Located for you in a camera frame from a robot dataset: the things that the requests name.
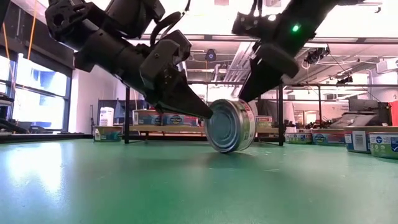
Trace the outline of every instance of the table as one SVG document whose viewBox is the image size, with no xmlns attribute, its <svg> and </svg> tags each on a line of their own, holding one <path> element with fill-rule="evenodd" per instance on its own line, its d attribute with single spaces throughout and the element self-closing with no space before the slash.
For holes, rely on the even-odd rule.
<svg viewBox="0 0 398 224">
<path fill-rule="evenodd" d="M 0 145 L 4 223 L 395 224 L 397 161 L 344 147 Z"/>
</svg>

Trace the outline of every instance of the can lid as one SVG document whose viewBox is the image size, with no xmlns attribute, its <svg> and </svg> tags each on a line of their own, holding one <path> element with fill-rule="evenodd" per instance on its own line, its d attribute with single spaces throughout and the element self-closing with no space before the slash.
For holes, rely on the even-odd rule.
<svg viewBox="0 0 398 224">
<path fill-rule="evenodd" d="M 216 100 L 210 105 L 210 109 L 213 116 L 205 122 L 209 143 L 220 152 L 237 150 L 241 132 L 238 109 L 228 100 Z"/>
</svg>

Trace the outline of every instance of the machine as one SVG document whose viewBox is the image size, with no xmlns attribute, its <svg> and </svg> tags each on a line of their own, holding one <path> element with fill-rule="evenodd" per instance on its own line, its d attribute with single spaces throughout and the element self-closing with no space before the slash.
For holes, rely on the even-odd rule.
<svg viewBox="0 0 398 224">
<path fill-rule="evenodd" d="M 213 112 L 190 89 L 178 64 L 190 56 L 191 43 L 179 31 L 168 31 L 189 10 L 163 19 L 159 0 L 112 0 L 105 11 L 84 0 L 49 0 L 45 12 L 50 35 L 77 51 L 75 66 L 90 72 L 98 65 L 125 85 L 143 94 L 160 112 L 210 118 Z M 299 66 L 294 57 L 336 5 L 353 5 L 364 0 L 291 0 L 273 19 L 262 15 L 262 0 L 254 0 L 249 14 L 238 13 L 232 33 L 258 41 L 253 47 L 251 74 L 239 98 L 251 101 L 281 83 L 283 74 L 294 77 Z M 130 44 L 139 39 L 149 23 L 157 25 L 150 45 Z M 160 38 L 158 34 L 165 29 Z"/>
</svg>

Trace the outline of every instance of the white wall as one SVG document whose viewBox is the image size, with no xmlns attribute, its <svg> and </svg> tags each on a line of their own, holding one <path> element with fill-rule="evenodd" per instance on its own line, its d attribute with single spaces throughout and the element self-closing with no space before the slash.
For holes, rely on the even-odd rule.
<svg viewBox="0 0 398 224">
<path fill-rule="evenodd" d="M 72 77 L 69 132 L 91 133 L 91 110 L 97 121 L 98 100 L 116 99 L 116 88 L 120 82 L 97 66 L 90 72 L 74 70 Z"/>
<path fill-rule="evenodd" d="M 126 99 L 126 86 L 119 80 L 116 82 L 115 99 Z M 130 88 L 130 100 L 143 100 L 144 96 Z"/>
</svg>

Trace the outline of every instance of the cable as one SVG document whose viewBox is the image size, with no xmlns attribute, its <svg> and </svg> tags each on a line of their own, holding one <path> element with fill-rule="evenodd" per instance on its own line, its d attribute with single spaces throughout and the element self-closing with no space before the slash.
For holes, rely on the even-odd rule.
<svg viewBox="0 0 398 224">
<path fill-rule="evenodd" d="M 10 57 L 10 52 L 9 52 L 9 49 L 8 49 L 7 30 L 6 30 L 5 23 L 2 24 L 2 31 L 3 31 L 3 34 L 4 34 L 4 45 L 5 45 L 4 47 L 6 48 L 6 56 L 7 56 L 7 59 L 9 61 L 9 70 L 11 72 L 11 88 L 12 88 L 12 90 L 14 90 L 14 92 L 16 92 L 17 85 L 16 85 L 16 81 L 15 81 L 15 78 L 14 78 L 15 66 L 11 66 L 11 57 Z M 18 109 L 21 110 L 21 104 L 20 104 L 19 99 L 17 97 L 15 97 L 14 102 L 18 104 L 18 106 L 19 106 Z"/>
<path fill-rule="evenodd" d="M 185 16 L 185 14 L 189 11 L 189 7 L 191 5 L 191 0 L 188 0 L 187 5 L 185 6 L 184 11 L 182 11 L 180 18 L 175 21 L 172 25 L 170 25 L 160 36 L 160 38 L 163 38 L 167 33 Z"/>
<path fill-rule="evenodd" d="M 250 16 L 254 15 L 254 11 L 256 10 L 256 6 L 257 6 L 257 0 L 253 0 L 253 4 L 251 5 L 251 9 L 250 9 Z"/>
<path fill-rule="evenodd" d="M 150 34 L 150 45 L 154 45 L 156 42 L 156 37 L 158 34 L 162 31 L 162 29 L 166 28 L 165 32 L 162 33 L 160 38 L 163 38 L 167 33 L 172 29 L 181 19 L 182 17 L 189 11 L 189 7 L 191 5 L 191 0 L 188 0 L 187 5 L 185 6 L 185 9 L 183 12 L 173 12 L 170 15 L 168 15 L 165 19 L 161 20 L 158 22 Z"/>
<path fill-rule="evenodd" d="M 304 66 L 304 60 L 301 61 L 301 67 L 302 67 L 302 68 L 304 68 L 304 69 L 306 69 L 306 70 L 310 69 L 311 65 L 310 65 L 309 63 L 307 63 L 307 65 L 308 65 L 308 66 L 305 67 L 305 66 Z"/>
<path fill-rule="evenodd" d="M 36 16 L 37 16 L 37 1 L 35 0 L 34 11 L 33 11 L 33 23 L 32 23 L 32 30 L 30 32 L 30 42 L 29 42 L 29 49 L 27 51 L 27 59 L 30 60 L 30 53 L 32 51 L 32 44 L 33 44 L 33 36 L 35 33 L 35 26 L 36 26 Z"/>
</svg>

